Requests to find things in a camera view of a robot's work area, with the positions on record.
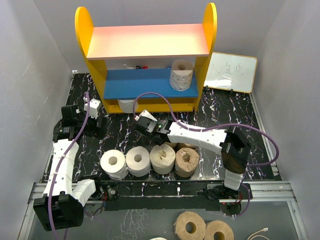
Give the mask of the patterned white paper roll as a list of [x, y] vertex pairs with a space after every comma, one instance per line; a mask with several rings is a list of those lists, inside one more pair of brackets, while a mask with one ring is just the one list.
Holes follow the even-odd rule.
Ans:
[[176, 91], [186, 91], [192, 83], [194, 66], [185, 59], [178, 59], [172, 63], [169, 84]]

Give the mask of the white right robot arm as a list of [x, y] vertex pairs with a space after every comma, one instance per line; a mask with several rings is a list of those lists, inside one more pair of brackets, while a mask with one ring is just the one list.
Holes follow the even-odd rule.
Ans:
[[136, 116], [134, 130], [149, 137], [157, 145], [165, 142], [193, 145], [221, 155], [225, 177], [222, 185], [207, 188], [207, 197], [212, 199], [237, 199], [241, 192], [251, 144], [239, 127], [207, 130], [203, 127], [185, 125], [171, 118], [156, 120], [147, 116]]

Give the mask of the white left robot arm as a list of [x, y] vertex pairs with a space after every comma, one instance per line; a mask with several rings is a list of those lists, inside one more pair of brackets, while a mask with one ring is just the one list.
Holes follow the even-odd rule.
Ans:
[[107, 119], [99, 116], [101, 102], [92, 99], [83, 107], [67, 105], [61, 108], [61, 119], [53, 128], [53, 157], [48, 183], [33, 209], [46, 231], [79, 227], [84, 219], [84, 207], [89, 198], [103, 195], [102, 185], [94, 176], [81, 178], [72, 187], [72, 176], [79, 142], [82, 136], [102, 139]]

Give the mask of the beige roll back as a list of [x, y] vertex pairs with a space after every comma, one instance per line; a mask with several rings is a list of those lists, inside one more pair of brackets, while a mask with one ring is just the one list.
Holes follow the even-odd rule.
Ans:
[[173, 149], [177, 146], [177, 143], [174, 143], [174, 142], [165, 142], [165, 144], [170, 146]]

